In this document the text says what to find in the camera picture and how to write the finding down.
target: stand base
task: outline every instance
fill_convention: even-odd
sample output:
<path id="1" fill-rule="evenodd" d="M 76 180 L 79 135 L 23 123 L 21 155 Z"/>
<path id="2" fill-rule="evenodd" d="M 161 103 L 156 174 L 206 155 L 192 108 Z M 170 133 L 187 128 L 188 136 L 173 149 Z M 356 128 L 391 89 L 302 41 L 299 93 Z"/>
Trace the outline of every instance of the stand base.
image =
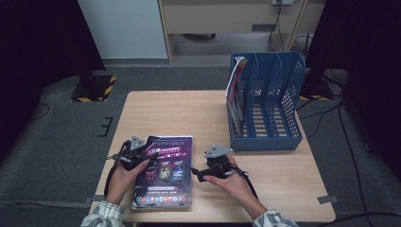
<path id="1" fill-rule="evenodd" d="M 71 100 L 74 102 L 87 102 L 87 101 L 104 101 L 109 96 L 113 88 L 115 76 L 102 75 L 94 76 L 96 86 L 88 88 L 79 81 L 76 89 L 71 95 Z"/>
<path id="2" fill-rule="evenodd" d="M 307 86 L 303 86 L 301 89 L 300 97 L 303 99 L 315 99 L 320 96 L 333 99 L 333 92 L 331 91 L 327 82 L 324 80 L 321 80 L 318 85 L 313 88 L 307 88 Z"/>

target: person's left hand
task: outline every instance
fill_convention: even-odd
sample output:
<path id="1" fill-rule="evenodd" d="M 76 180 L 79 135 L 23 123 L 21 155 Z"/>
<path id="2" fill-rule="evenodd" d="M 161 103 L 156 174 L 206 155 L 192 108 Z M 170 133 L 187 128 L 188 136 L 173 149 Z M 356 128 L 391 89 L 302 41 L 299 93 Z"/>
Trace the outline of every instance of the person's left hand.
<path id="1" fill-rule="evenodd" d="M 110 180 L 106 201 L 119 205 L 128 189 L 135 184 L 136 177 L 147 167 L 148 163 L 149 159 L 131 171 L 127 171 L 122 165 L 119 165 Z"/>

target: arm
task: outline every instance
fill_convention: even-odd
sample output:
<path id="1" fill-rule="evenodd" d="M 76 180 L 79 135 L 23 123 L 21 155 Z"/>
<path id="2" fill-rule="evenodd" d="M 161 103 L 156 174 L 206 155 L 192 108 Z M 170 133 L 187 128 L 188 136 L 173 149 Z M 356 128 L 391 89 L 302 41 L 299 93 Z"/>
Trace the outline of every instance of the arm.
<path id="1" fill-rule="evenodd" d="M 109 194 L 105 201 L 101 201 L 94 213 L 87 216 L 80 226 L 123 227 L 124 209 L 119 204 L 130 187 L 135 184 L 136 177 L 147 167 L 148 163 L 149 160 L 146 160 L 131 171 L 125 170 L 123 166 L 118 166 L 110 180 Z"/>
<path id="2" fill-rule="evenodd" d="M 233 156 L 227 154 L 230 163 L 236 165 Z M 298 227 L 290 220 L 285 220 L 276 210 L 268 210 L 251 192 L 245 179 L 239 174 L 231 174 L 227 179 L 214 176 L 205 176 L 205 181 L 219 186 L 227 194 L 237 201 L 253 219 L 256 227 Z"/>

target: hand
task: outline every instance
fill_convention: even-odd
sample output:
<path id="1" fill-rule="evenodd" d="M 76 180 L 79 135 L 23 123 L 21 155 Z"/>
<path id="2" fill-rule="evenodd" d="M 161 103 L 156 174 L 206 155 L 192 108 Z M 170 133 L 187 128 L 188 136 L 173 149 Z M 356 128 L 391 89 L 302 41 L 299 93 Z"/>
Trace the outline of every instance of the hand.
<path id="1" fill-rule="evenodd" d="M 118 165 L 110 180 L 106 201 L 119 205 L 130 187 L 135 184 L 136 177 L 147 167 L 148 163 L 149 160 L 146 160 L 131 171 L 127 171 L 122 165 Z"/>
<path id="2" fill-rule="evenodd" d="M 227 154 L 227 158 L 231 164 L 236 165 L 233 156 Z M 257 218 L 268 211 L 268 209 L 253 195 L 245 179 L 237 173 L 231 174 L 226 179 L 220 179 L 215 176 L 204 176 L 203 179 L 226 191 L 231 198 L 244 207 L 252 219 Z"/>

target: purple book cover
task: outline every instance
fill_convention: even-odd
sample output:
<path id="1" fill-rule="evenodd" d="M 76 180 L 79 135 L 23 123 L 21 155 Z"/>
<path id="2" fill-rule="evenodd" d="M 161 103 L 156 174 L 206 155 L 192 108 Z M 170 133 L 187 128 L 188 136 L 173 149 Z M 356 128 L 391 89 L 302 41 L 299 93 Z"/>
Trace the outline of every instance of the purple book cover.
<path id="1" fill-rule="evenodd" d="M 132 209 L 186 207 L 192 203 L 192 136 L 150 136 L 145 153 L 154 165 L 136 179 Z"/>

